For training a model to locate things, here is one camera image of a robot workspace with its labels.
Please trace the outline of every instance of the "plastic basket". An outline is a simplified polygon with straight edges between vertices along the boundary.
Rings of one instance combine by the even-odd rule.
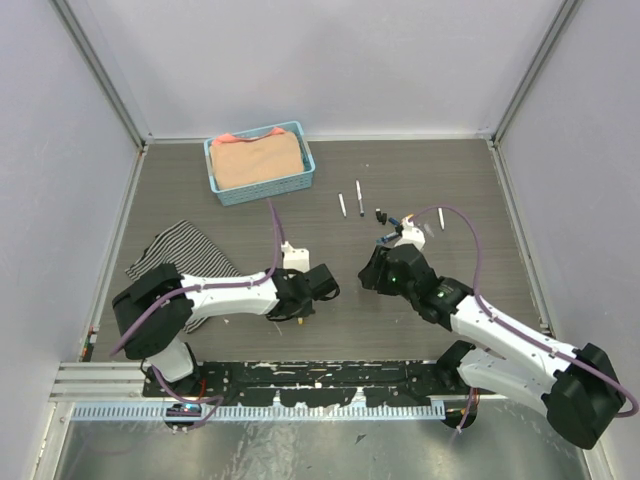
[[[211,147],[211,143],[215,140],[215,137],[208,138],[204,142],[204,154],[205,161],[207,162],[207,172],[209,172],[211,191],[218,196],[218,199],[225,207],[238,203],[250,202],[251,200],[257,200],[259,198],[272,197],[282,193],[302,190],[303,188],[309,188],[313,183],[313,172],[316,170],[316,164],[313,162],[313,156],[309,150],[309,145],[307,145],[307,142],[304,140],[304,131],[302,130],[300,123],[278,123],[276,125],[255,128],[253,130],[245,130],[244,132],[234,133],[233,135],[243,138],[261,137],[273,130],[274,127],[283,128],[284,130],[293,132],[296,135],[298,144],[300,145],[300,152],[302,153],[304,172],[268,180],[266,182],[252,183],[242,187],[220,190],[213,176],[211,154],[209,153],[209,148]]]

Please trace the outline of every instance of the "gray tabletop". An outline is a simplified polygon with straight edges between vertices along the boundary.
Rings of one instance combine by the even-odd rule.
[[[326,263],[341,295],[316,305],[304,325],[274,324],[262,317],[210,319],[183,335],[199,360],[435,359],[456,336],[421,320],[400,298],[364,291],[357,273],[376,238],[391,231],[376,219],[382,208],[396,218],[435,203],[454,205],[476,224],[484,245],[483,295],[496,307],[537,328],[538,315],[520,261],[493,163],[484,141],[315,142],[313,187],[273,202],[287,239],[311,252],[312,265]],[[355,180],[360,180],[366,215],[358,215]],[[343,218],[338,192],[343,192]],[[130,281],[124,269],[153,237],[187,219],[201,229],[245,274],[269,267],[273,245],[266,202],[222,207],[209,187],[200,144],[149,148],[118,253],[102,314],[93,360],[104,361],[118,331],[110,300]],[[424,254],[439,275],[471,284],[476,263],[465,224],[445,213],[425,216],[433,237]]]

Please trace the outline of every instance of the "peach towel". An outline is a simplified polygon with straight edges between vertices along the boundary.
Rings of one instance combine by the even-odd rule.
[[[304,171],[298,139],[282,128],[274,128],[257,139],[221,135],[211,143],[209,153],[221,190]]]

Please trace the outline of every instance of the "striped cloth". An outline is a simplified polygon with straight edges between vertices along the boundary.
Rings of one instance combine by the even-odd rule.
[[[181,220],[157,235],[142,256],[127,268],[125,273],[135,282],[162,263],[173,263],[178,272],[196,277],[241,276],[226,255],[187,220]],[[191,333],[206,320],[189,319],[184,331]]]

